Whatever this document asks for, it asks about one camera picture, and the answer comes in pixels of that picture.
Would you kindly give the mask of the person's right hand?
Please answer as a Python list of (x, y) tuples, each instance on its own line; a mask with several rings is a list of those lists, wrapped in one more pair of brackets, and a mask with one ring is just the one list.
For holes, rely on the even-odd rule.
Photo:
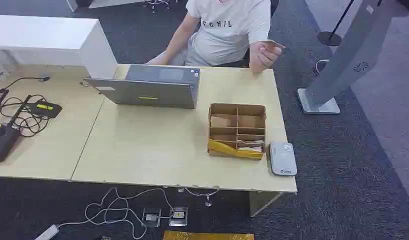
[(169, 58), (167, 56), (163, 55), (158, 55), (155, 58), (149, 60), (146, 62), (146, 65), (168, 65), (169, 64)]

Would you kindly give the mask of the person's left hand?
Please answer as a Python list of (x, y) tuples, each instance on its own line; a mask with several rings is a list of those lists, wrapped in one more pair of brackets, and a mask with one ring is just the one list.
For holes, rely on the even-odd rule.
[(249, 45), (249, 68), (261, 73), (272, 68), (285, 47), (273, 40), (257, 41)]

